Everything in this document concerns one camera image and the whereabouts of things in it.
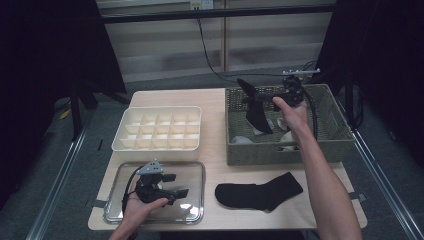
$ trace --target gray plastic basket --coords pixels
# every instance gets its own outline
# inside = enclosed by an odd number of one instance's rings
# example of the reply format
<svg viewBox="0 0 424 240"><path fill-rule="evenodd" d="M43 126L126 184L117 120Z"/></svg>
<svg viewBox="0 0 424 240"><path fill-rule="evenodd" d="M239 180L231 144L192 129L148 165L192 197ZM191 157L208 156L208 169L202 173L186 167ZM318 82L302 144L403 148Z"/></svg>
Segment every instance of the gray plastic basket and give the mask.
<svg viewBox="0 0 424 240"><path fill-rule="evenodd" d="M340 162L355 145L352 132L344 119L336 101L325 84L304 85L316 106L318 123L318 144L328 162ZM282 87L257 87L260 92L281 92ZM246 95L241 88L227 88L226 128L227 128L227 164L260 165L301 163L299 150L283 150L287 146L296 146L295 142L281 143L280 138L286 133L278 127L280 112L273 111L272 103L264 103L265 115L272 120L275 128L273 134L254 135L252 127L246 120L247 104L241 101ZM308 103L309 127L312 129L312 113ZM249 138L253 144L232 144L236 136Z"/></svg>

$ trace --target human arm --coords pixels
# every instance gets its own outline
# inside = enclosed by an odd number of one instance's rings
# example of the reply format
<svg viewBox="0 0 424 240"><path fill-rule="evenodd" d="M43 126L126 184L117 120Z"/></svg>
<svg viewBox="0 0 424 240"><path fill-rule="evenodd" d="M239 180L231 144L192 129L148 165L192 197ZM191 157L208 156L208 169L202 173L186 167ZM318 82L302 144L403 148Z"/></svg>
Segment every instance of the human arm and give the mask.
<svg viewBox="0 0 424 240"><path fill-rule="evenodd" d="M131 192L135 189L135 183L131 184ZM109 240L126 240L135 232L138 227L146 220L150 213L165 204L168 199L160 198L151 203L143 203L135 192L131 193L128 197L127 207L125 209L124 217L119 226L113 231Z"/></svg>
<svg viewBox="0 0 424 240"><path fill-rule="evenodd" d="M299 145L309 198L321 239L362 239L346 188L328 165L308 127L306 103L291 108L281 98L275 97L273 101L282 110L286 124Z"/></svg>

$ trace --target black sock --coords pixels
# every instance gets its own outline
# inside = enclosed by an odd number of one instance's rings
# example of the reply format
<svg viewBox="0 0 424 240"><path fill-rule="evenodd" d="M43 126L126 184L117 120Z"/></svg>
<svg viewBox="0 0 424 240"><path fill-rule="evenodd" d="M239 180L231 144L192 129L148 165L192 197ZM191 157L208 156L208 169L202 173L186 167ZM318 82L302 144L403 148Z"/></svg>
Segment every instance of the black sock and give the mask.
<svg viewBox="0 0 424 240"><path fill-rule="evenodd" d="M215 197L231 208L253 208L273 211L282 202L303 192L291 173L286 173L262 184L219 184Z"/></svg>

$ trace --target ice cube tray compartment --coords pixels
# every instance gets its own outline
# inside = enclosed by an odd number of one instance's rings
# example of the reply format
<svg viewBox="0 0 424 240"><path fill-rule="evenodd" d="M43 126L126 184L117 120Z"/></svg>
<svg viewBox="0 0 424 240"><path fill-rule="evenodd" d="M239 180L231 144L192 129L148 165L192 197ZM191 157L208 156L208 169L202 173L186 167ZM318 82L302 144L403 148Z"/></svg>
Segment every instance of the ice cube tray compartment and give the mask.
<svg viewBox="0 0 424 240"><path fill-rule="evenodd" d="M191 106L129 108L112 149L128 160L197 160L201 113Z"/></svg>

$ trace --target human hand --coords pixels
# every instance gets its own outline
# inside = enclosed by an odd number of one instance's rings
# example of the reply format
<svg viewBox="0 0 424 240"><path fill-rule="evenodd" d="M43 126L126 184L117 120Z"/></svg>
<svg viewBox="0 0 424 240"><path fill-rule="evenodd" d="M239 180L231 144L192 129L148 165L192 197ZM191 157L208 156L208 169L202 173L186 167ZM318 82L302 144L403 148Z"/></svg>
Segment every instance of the human hand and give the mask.
<svg viewBox="0 0 424 240"><path fill-rule="evenodd" d="M127 206L121 224L112 233L110 240L127 239L146 220L150 213L168 203L167 198L160 198L151 203L142 202L134 192L137 181L131 184L132 192L128 196Z"/></svg>
<svg viewBox="0 0 424 240"><path fill-rule="evenodd" d="M282 98L274 97L274 103L281 109L284 115L285 124L292 131L292 136L298 141L300 131L308 128L308 112L306 102L303 101L299 106L292 108Z"/></svg>

